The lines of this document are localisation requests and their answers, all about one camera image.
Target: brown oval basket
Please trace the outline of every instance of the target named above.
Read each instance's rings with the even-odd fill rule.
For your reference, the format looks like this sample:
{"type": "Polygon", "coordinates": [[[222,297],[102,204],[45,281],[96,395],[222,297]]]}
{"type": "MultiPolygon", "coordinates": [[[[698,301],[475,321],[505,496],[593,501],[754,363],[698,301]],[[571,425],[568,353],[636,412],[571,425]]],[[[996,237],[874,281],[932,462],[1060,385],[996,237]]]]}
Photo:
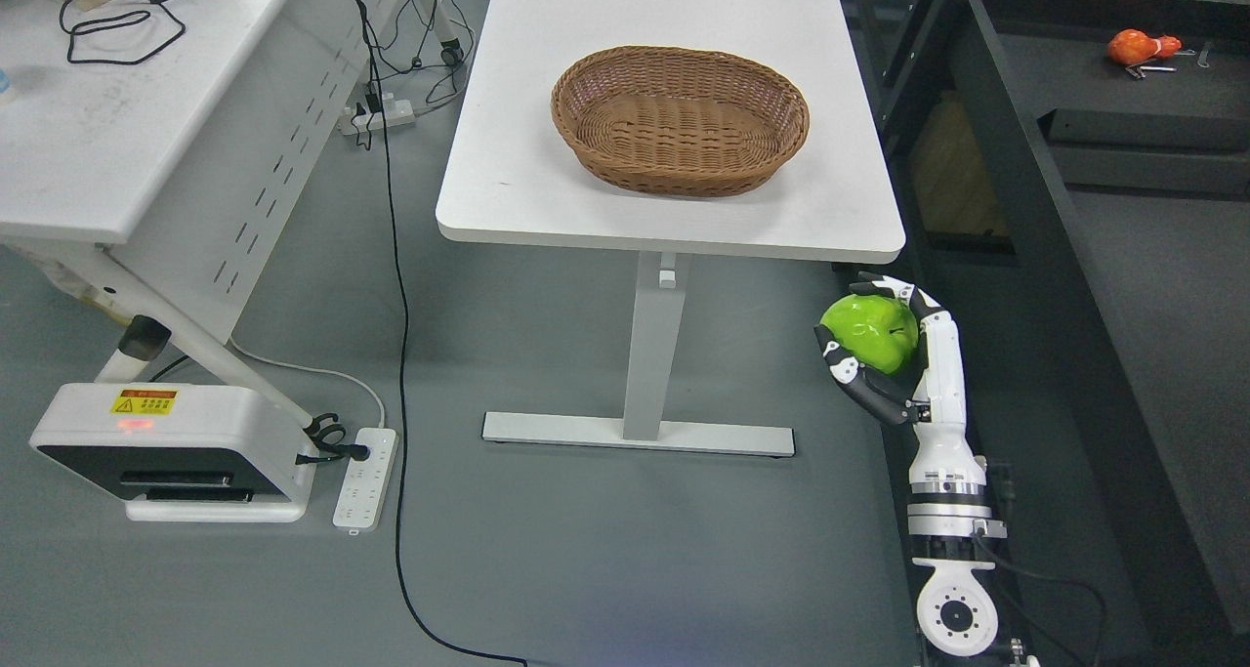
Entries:
{"type": "Polygon", "coordinates": [[[768,66],[724,51],[611,47],[569,67],[551,119],[590,174],[660,195],[754,190],[808,139],[808,104],[768,66]]]}

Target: white desk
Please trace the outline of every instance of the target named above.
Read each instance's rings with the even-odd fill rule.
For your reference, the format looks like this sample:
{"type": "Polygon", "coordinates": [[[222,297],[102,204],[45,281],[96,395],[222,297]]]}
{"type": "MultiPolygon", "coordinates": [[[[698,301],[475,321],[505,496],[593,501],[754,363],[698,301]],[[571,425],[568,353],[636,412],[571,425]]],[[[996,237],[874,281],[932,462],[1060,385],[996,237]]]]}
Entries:
{"type": "Polygon", "coordinates": [[[451,240],[641,252],[624,418],[488,413],[495,441],[792,455],[786,427],[661,422],[689,254],[889,262],[904,244],[839,0],[490,0],[436,214],[451,240]],[[554,129],[549,96],[578,59],[622,44],[774,67],[808,100],[808,142],[732,199],[599,181],[554,129]],[[675,289],[660,287],[661,262],[675,289]]]}
{"type": "MultiPolygon", "coordinates": [[[[398,1],[366,0],[378,17],[398,1]]],[[[18,92],[0,107],[0,241],[75,296],[160,320],[219,378],[308,423],[222,342],[360,79],[358,12],[349,0],[168,5],[188,31],[159,56],[70,65],[60,0],[0,0],[0,64],[18,92]]],[[[141,56],[168,36],[162,17],[106,44],[141,56]]]]}

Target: tabletop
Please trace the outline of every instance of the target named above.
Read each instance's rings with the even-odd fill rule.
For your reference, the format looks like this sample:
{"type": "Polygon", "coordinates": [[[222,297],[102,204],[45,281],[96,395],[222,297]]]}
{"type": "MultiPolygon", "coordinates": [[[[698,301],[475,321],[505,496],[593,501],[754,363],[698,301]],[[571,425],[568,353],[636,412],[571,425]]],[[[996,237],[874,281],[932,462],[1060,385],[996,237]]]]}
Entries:
{"type": "Polygon", "coordinates": [[[436,209],[451,240],[889,262],[904,231],[839,0],[490,0],[436,209]],[[564,144],[550,92],[616,45],[715,49],[790,79],[808,142],[729,199],[599,181],[564,144]]]}
{"type": "MultiPolygon", "coordinates": [[[[182,39],[116,66],[65,60],[60,0],[0,0],[0,67],[18,94],[0,107],[0,239],[125,244],[284,1],[170,0],[182,39]]],[[[169,20],[150,10],[150,22],[110,32],[114,56],[169,35],[169,20]]],[[[74,7],[69,16],[82,17],[74,7]]]]}

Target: robotic arm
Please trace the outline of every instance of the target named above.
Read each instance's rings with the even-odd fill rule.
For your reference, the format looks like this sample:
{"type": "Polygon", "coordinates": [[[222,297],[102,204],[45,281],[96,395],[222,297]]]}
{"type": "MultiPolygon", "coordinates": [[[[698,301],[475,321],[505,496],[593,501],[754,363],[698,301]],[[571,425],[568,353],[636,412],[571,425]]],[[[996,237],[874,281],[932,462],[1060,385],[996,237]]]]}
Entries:
{"type": "Polygon", "coordinates": [[[934,570],[916,598],[916,622],[938,650],[956,657],[980,655],[994,643],[999,622],[994,602],[972,575],[994,570],[994,563],[978,557],[971,538],[1005,538],[1006,527],[992,518],[985,468],[964,437],[959,329],[950,312],[915,285],[866,271],[860,279],[852,294],[898,299],[916,316],[925,370],[915,391],[906,395],[886,373],[861,363],[825,325],[816,325],[818,342],[834,381],[851,400],[889,426],[914,427],[919,452],[908,475],[908,532],[916,538],[911,561],[934,570]]]}

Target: warning label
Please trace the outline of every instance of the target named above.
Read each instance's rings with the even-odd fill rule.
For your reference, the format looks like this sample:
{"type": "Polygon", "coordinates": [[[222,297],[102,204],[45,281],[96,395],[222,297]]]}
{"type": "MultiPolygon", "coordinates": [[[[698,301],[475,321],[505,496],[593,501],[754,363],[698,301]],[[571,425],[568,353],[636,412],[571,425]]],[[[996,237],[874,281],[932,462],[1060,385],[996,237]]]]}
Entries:
{"type": "Polygon", "coordinates": [[[174,410],[176,391],[121,390],[112,401],[112,413],[169,415],[174,410]]]}

